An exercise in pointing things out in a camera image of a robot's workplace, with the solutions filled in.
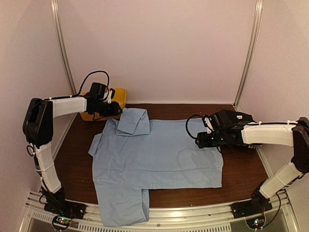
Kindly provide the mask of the yellow plastic basket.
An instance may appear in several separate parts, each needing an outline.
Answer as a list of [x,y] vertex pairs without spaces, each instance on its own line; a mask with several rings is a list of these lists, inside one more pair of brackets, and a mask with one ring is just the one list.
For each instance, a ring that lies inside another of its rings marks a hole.
[[[120,108],[123,110],[126,105],[126,90],[123,88],[114,88],[114,90],[115,94],[114,97],[112,98],[112,102],[117,102]],[[100,116],[99,113],[95,113],[95,118],[93,118],[93,115],[90,115],[87,112],[80,113],[80,116],[83,121],[92,121],[93,119],[97,121],[106,121],[110,117],[114,119],[120,118],[120,115],[103,117]]]

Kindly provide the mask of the black shirt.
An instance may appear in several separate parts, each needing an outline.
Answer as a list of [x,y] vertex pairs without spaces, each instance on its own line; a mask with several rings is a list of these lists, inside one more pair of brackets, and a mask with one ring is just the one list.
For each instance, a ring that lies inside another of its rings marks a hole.
[[226,114],[227,114],[229,120],[233,123],[251,123],[251,122],[254,122],[253,117],[249,114],[246,114],[246,113],[227,110]]

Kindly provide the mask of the light blue long sleeve shirt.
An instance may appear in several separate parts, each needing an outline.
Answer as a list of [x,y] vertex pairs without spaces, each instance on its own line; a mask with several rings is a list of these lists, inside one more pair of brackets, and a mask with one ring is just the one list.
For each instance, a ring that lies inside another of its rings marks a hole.
[[222,155],[216,148],[198,148],[187,134],[203,128],[198,118],[151,120],[139,108],[108,119],[89,149],[103,224],[146,222],[151,189],[220,188]]

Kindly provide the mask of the grey shirt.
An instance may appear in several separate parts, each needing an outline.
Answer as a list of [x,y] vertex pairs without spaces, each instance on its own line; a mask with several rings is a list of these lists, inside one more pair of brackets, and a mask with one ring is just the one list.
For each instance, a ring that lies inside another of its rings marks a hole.
[[261,147],[262,147],[262,145],[254,145],[254,144],[248,145],[249,149],[258,149],[258,148],[261,148]]

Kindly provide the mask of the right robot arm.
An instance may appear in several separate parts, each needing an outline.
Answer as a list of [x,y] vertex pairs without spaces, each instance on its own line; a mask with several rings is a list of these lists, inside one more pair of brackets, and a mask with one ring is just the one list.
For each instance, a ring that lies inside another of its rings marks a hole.
[[199,148],[223,145],[284,145],[292,147],[290,162],[264,181],[248,201],[248,210],[258,213],[266,200],[309,172],[309,120],[301,117],[296,121],[255,122],[249,114],[220,110],[202,118],[206,131],[194,138]]

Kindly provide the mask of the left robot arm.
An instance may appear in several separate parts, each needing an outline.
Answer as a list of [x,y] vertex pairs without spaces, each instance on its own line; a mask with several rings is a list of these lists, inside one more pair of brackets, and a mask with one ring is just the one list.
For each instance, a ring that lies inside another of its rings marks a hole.
[[57,176],[51,150],[54,119],[70,114],[81,114],[85,121],[119,116],[126,105],[126,95],[123,88],[108,88],[104,84],[93,83],[90,90],[81,95],[33,98],[30,101],[23,123],[27,150],[34,159],[43,193],[58,214],[66,214],[70,207],[64,200],[64,189]]

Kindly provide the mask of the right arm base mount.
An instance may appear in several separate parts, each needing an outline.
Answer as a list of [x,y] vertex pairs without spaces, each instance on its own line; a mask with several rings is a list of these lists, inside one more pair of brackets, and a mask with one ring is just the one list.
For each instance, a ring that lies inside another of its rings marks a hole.
[[273,208],[270,202],[266,202],[260,205],[259,203],[253,202],[252,200],[235,202],[231,204],[230,207],[234,219],[261,214]]

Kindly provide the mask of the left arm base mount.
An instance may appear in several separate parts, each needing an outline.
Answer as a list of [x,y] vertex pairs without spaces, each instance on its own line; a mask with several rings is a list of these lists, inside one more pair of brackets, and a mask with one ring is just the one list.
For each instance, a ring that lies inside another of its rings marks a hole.
[[85,204],[71,201],[65,201],[65,206],[60,206],[59,204],[52,202],[47,202],[44,206],[44,210],[47,212],[72,219],[83,219],[85,209]]

